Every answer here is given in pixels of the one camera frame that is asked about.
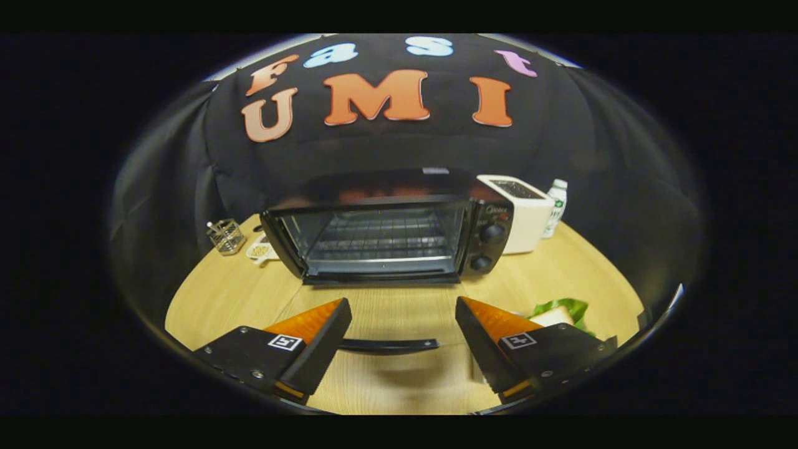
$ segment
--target letter m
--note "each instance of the letter m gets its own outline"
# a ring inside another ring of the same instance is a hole
[[[357,120],[358,115],[352,112],[350,103],[360,110],[363,117],[373,120],[388,100],[390,106],[384,115],[389,120],[427,119],[429,111],[421,101],[421,80],[426,77],[427,73],[421,70],[395,70],[377,87],[358,74],[329,77],[324,80],[324,85],[331,89],[332,106],[324,122],[336,126]]]

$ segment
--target orange letter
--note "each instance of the orange letter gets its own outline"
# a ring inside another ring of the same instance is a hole
[[[282,92],[275,93],[271,100],[277,103],[277,123],[271,128],[263,126],[261,108],[266,104],[266,100],[253,101],[241,113],[244,114],[244,127],[247,129],[247,136],[252,141],[268,142],[279,139],[288,132],[291,122],[294,120],[294,113],[291,108],[291,98],[297,93],[298,89],[292,87]]]
[[[507,115],[507,102],[504,100],[504,93],[510,90],[510,85],[483,77],[471,77],[469,81],[480,90],[480,110],[472,116],[474,121],[481,125],[502,128],[512,125],[512,119]]]
[[[363,114],[373,120],[388,99],[391,106],[385,111],[389,120],[424,120],[429,111],[421,102],[421,80],[427,77],[420,70],[395,70],[379,86],[372,87],[357,74],[338,75],[324,80],[332,89],[332,109],[324,119],[327,125],[347,125],[358,119],[350,110],[350,101]]]
[[[256,70],[252,74],[252,87],[247,91],[247,96],[249,97],[255,92],[260,90],[266,89],[270,85],[273,85],[277,80],[272,78],[271,75],[278,76],[285,72],[288,66],[286,62],[296,61],[299,58],[298,54],[292,54],[286,58],[283,58],[274,64],[269,64],[262,69]]]

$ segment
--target oven knob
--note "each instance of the oven knob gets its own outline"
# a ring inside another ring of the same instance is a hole
[[[482,232],[480,232],[480,240],[484,243],[495,244],[504,241],[504,236],[507,234],[507,231],[504,230],[504,226],[499,226],[497,224],[489,224],[482,228]]]
[[[493,265],[493,259],[487,256],[480,256],[471,261],[471,268],[478,272],[481,272],[491,265]]]

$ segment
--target water bottle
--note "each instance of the water bottle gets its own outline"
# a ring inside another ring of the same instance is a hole
[[[557,224],[563,218],[565,212],[565,203],[567,202],[568,183],[561,179],[555,179],[554,184],[549,189],[547,195],[554,200],[554,208],[551,210],[551,217],[549,217],[546,229],[543,230],[543,238],[551,238],[554,235],[554,230]]]

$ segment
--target toaster oven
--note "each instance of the toaster oven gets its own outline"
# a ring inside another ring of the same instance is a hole
[[[305,284],[456,283],[493,270],[514,213],[496,183],[427,168],[317,177],[260,218]]]

